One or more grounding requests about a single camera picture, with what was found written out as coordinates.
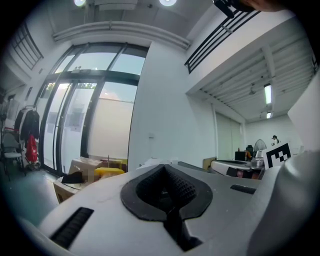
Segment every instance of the cardboard box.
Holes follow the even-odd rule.
[[[53,183],[54,191],[59,204],[61,204],[63,201],[72,197],[74,194],[91,184],[90,182],[77,184],[63,184],[61,183],[61,181],[62,177]]]
[[[100,167],[108,167],[108,163],[100,160],[80,157],[71,161],[69,174],[82,172],[82,178],[85,182],[95,182],[99,180],[99,176],[95,177],[95,169]]]

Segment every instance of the black metal railing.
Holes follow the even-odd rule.
[[[226,18],[194,51],[184,64],[189,74],[224,40],[237,31],[243,24],[251,20],[260,11],[234,11],[234,18]]]
[[[32,39],[27,24],[23,23],[12,38],[12,47],[23,63],[32,70],[43,55]]]

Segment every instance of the ceiling light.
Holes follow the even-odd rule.
[[[173,6],[177,0],[160,0],[160,3],[164,6]]]
[[[73,0],[74,4],[78,7],[81,7],[85,4],[86,0]]]
[[[272,102],[272,86],[267,84],[264,86],[265,103],[268,105]]]

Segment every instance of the person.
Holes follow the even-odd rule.
[[[278,140],[278,137],[276,135],[273,135],[271,146],[277,145],[279,143],[280,141]]]
[[[316,62],[320,63],[320,37],[314,27],[319,24],[318,8],[312,6],[312,1],[294,0],[231,0],[232,6],[242,12],[278,12],[289,10],[293,12],[303,25],[309,38]]]

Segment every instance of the chair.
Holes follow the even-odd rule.
[[[4,173],[8,176],[10,181],[10,176],[8,172],[7,163],[11,160],[17,160],[20,164],[20,169],[24,172],[26,176],[26,171],[24,167],[24,161],[22,159],[22,148],[20,143],[18,143],[15,137],[11,133],[5,133],[1,143],[1,153],[3,159]]]

